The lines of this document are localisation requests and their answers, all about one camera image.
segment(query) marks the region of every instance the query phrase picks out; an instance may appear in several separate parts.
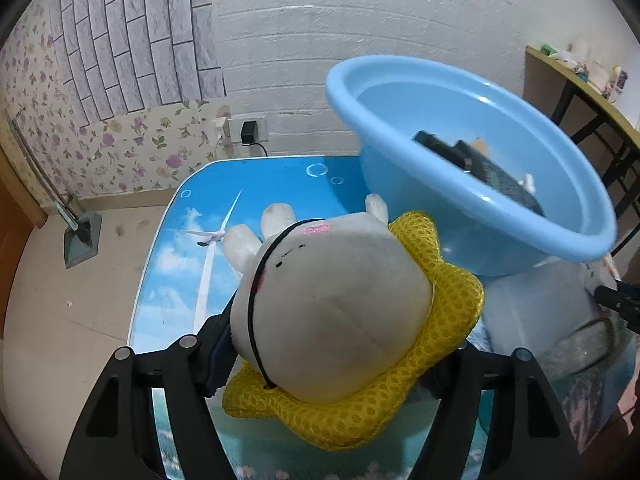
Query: yellow mesh fabric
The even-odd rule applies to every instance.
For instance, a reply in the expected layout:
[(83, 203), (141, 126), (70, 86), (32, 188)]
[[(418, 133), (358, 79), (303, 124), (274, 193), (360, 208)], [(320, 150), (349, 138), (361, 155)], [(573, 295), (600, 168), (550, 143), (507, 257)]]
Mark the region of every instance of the yellow mesh fabric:
[(420, 212), (403, 214), (390, 226), (433, 285), (431, 311), (412, 348), (392, 368), (346, 399), (306, 404), (264, 379), (247, 362), (227, 385), (222, 406), (231, 416), (277, 416), (297, 436), (326, 450), (351, 449), (376, 437), (396, 414), (415, 381), (453, 352), (468, 335), (484, 303), (481, 283), (440, 255), (435, 225)]

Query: blue tub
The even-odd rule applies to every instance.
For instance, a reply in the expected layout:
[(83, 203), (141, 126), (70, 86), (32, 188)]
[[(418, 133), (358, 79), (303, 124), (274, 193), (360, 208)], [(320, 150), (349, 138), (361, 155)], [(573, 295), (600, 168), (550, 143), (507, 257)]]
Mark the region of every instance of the blue tub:
[[(452, 66), (401, 56), (338, 63), (326, 80), (338, 116), (362, 144), (362, 171), (394, 218), (431, 214), (444, 257), (476, 274), (523, 272), (548, 255), (575, 262), (610, 250), (616, 219), (589, 161), (519, 97)], [(453, 145), (481, 137), (517, 180), (531, 173), (543, 218), (412, 140), (426, 130)]]

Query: wind turbine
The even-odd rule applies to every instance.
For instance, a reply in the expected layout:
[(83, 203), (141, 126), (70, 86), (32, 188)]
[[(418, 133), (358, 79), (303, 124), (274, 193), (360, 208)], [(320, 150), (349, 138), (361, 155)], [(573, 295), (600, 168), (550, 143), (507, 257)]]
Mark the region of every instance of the wind turbine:
[(216, 247), (225, 235), (226, 224), (229, 222), (229, 217), (236, 207), (236, 203), (238, 202), (241, 193), (242, 189), (238, 192), (236, 199), (231, 205), (231, 208), (229, 208), (229, 211), (226, 213), (225, 219), (223, 219), (222, 224), (220, 224), (220, 229), (218, 229), (217, 231), (192, 231), (187, 229), (174, 229), (174, 231), (181, 233), (207, 237), (205, 240), (197, 242), (197, 244), (201, 247), (207, 248), (207, 254), (204, 258), (204, 265), (202, 266), (202, 276), (200, 278), (200, 285), (198, 287), (198, 298), (196, 299), (196, 311), (193, 317), (194, 334), (198, 333), (198, 330), (200, 330), (206, 320), (207, 299), (209, 298), (211, 271), (213, 270), (213, 260), (216, 255)]

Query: black power adapter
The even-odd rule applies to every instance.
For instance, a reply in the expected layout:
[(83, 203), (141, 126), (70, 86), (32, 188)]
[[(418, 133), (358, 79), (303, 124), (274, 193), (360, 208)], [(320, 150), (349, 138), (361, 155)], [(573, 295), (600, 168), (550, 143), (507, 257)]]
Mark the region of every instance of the black power adapter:
[(258, 142), (258, 123), (256, 121), (245, 121), (240, 130), (240, 141), (243, 146), (260, 146), (265, 156), (269, 156), (267, 150)]

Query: wooden desk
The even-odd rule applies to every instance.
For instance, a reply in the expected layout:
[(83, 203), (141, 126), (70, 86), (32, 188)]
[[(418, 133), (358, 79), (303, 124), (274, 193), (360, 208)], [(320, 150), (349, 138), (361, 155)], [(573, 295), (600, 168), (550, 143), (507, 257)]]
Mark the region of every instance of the wooden desk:
[[(551, 114), (551, 120), (555, 124), (560, 125), (574, 96), (579, 97), (596, 113), (596, 117), (575, 132), (571, 136), (571, 139), (576, 144), (580, 144), (591, 134), (598, 137), (607, 151), (613, 156), (613, 161), (607, 168), (607, 171), (602, 175), (602, 183), (608, 188), (611, 184), (617, 182), (625, 192), (622, 199), (620, 199), (615, 206), (616, 217), (620, 218), (629, 206), (632, 206), (640, 219), (640, 207), (637, 204), (637, 198), (640, 196), (640, 178), (638, 178), (638, 173), (633, 167), (633, 163), (636, 160), (640, 160), (640, 132), (626, 120), (624, 115), (622, 115), (616, 107), (602, 97), (596, 89), (575, 75), (573, 70), (569, 70), (560, 65), (555, 59), (546, 56), (532, 46), (527, 47), (526, 53), (528, 56), (534, 57), (551, 67), (566, 80), (560, 100), (556, 105), (556, 109)], [(615, 150), (606, 139), (598, 133), (598, 127), (604, 123), (607, 123), (622, 140), (622, 147), (620, 149)], [(627, 187), (624, 180), (629, 170), (636, 175), (636, 179), (630, 187)], [(611, 253), (616, 254), (638, 231), (640, 231), (640, 223)]]

